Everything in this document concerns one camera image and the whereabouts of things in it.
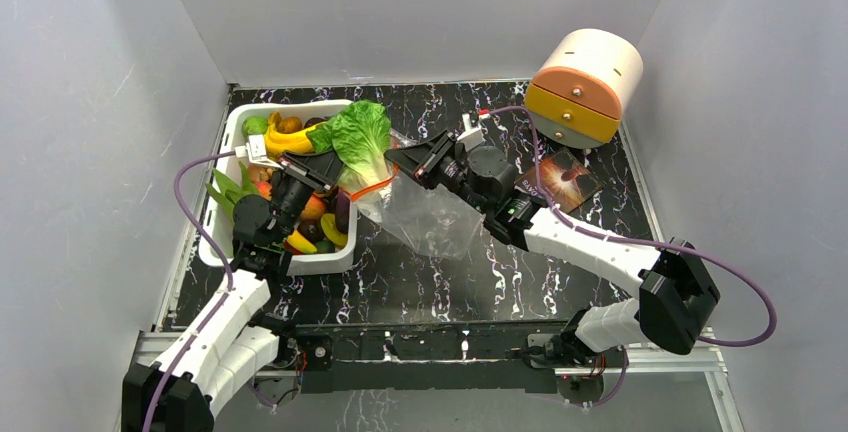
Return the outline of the green lettuce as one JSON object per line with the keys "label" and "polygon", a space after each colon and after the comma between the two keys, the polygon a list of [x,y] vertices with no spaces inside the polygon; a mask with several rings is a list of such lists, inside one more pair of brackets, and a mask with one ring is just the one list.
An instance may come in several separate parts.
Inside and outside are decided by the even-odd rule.
{"label": "green lettuce", "polygon": [[390,176],[384,153],[391,145],[391,121],[376,102],[351,103],[306,136],[315,153],[334,151],[344,164],[338,185],[353,193]]}

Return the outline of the clear zip top bag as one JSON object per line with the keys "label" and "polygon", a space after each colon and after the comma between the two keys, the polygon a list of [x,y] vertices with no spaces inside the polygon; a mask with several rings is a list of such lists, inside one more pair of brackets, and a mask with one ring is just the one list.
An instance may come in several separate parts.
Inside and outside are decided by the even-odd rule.
{"label": "clear zip top bag", "polygon": [[[413,144],[393,130],[390,134],[388,150]],[[386,165],[390,176],[383,182],[353,193],[341,187],[360,213],[420,255],[464,256],[482,228],[482,216],[445,187],[425,189],[392,163]]]}

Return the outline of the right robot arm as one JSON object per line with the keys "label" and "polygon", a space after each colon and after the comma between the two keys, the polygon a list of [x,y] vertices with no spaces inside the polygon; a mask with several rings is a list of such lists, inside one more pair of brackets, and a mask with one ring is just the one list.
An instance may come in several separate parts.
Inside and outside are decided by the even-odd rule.
{"label": "right robot arm", "polygon": [[444,187],[481,213],[483,226],[505,245],[562,259],[623,289],[628,299],[577,313],[563,330],[565,357],[590,365],[602,352],[651,342],[687,355],[720,294],[687,242],[643,245],[566,218],[516,184],[517,168],[491,146],[466,149],[448,132],[387,151],[385,159],[419,186]]}

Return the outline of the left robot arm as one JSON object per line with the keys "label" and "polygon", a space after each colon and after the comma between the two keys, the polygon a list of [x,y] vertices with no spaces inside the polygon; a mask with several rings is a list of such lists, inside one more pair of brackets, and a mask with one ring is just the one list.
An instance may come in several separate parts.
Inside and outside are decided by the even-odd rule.
{"label": "left robot arm", "polygon": [[258,318],[270,284],[283,277],[292,255],[274,251],[296,231],[317,191],[335,186],[343,163],[334,151],[286,153],[273,163],[271,194],[240,189],[227,175],[209,190],[233,221],[234,252],[209,233],[201,236],[222,261],[225,275],[188,328],[150,364],[133,363],[122,384],[123,431],[211,431],[217,415],[264,366],[286,368],[299,352],[286,327]]}

